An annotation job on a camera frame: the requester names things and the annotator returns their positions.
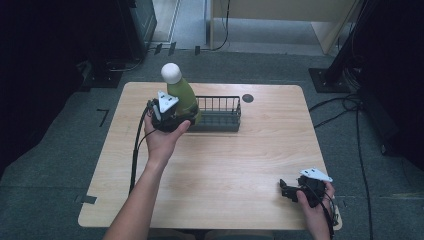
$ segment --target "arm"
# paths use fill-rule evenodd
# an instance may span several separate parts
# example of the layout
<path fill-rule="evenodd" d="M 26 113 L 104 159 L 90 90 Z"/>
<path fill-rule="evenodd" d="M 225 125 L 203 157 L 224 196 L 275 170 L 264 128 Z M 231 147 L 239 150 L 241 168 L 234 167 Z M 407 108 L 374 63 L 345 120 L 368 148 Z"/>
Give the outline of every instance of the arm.
<path fill-rule="evenodd" d="M 328 194 L 328 196 L 333 197 L 335 190 L 331 183 L 325 182 L 325 186 L 327 188 L 325 192 Z M 305 194 L 302 191 L 297 191 L 296 195 L 299 200 L 299 204 L 302 207 L 303 214 L 306 218 L 306 226 L 313 239 L 329 240 L 330 232 L 328 230 L 327 220 L 325 219 L 324 210 L 322 209 L 321 205 L 318 204 L 316 207 L 311 208 Z M 328 197 L 324 197 L 322 202 L 331 216 L 330 200 Z"/>
<path fill-rule="evenodd" d="M 151 117 L 146 116 L 144 124 L 145 134 L 154 130 Z M 190 122 L 185 121 L 172 133 L 155 131 L 146 137 L 149 152 L 146 167 L 104 239 L 147 239 L 162 173 L 178 138 L 189 127 Z"/>

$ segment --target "wooden table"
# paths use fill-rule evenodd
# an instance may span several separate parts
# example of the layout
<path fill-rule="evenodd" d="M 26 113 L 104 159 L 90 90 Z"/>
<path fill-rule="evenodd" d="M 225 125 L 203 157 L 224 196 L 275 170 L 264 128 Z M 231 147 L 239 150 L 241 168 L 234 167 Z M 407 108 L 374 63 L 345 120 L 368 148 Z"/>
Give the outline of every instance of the wooden table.
<path fill-rule="evenodd" d="M 165 169 L 151 227 L 305 229 L 298 204 L 281 196 L 279 179 L 297 186 L 299 171 L 326 168 L 302 89 L 281 85 L 191 84 L 196 95 L 251 94 L 241 102 L 237 133 L 186 133 Z M 164 83 L 128 83 L 122 93 L 79 224 L 108 227 L 128 196 L 132 151 L 147 100 Z M 142 144 L 137 179 L 147 149 Z"/>

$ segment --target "wire basket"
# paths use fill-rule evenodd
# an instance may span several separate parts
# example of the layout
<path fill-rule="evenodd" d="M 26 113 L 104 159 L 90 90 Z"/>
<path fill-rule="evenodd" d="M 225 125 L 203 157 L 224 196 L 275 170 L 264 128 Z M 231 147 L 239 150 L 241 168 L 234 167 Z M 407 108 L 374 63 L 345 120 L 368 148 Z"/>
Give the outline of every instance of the wire basket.
<path fill-rule="evenodd" d="M 190 132 L 238 132 L 241 106 L 239 96 L 196 96 L 200 121 Z"/>

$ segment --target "white cap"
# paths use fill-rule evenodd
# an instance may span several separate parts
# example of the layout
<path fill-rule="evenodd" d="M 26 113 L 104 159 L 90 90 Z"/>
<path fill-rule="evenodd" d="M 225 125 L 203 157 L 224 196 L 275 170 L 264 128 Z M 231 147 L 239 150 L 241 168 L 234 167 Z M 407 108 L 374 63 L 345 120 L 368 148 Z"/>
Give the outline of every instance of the white cap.
<path fill-rule="evenodd" d="M 168 84 L 175 84 L 181 80 L 180 68 L 175 63 L 167 63 L 161 71 L 163 80 Z"/>

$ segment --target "green bottle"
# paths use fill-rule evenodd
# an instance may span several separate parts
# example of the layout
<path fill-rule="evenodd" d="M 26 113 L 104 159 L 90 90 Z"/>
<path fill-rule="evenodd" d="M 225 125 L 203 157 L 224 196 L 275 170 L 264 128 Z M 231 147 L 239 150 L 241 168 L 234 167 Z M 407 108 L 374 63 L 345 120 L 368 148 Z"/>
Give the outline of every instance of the green bottle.
<path fill-rule="evenodd" d="M 195 124 L 198 123 L 201 113 L 196 95 L 194 95 L 187 80 L 182 77 L 180 68 L 174 63 L 167 63 L 162 67 L 161 74 L 163 80 L 167 83 L 168 94 L 179 99 L 176 110 L 177 116 L 196 113 Z"/>

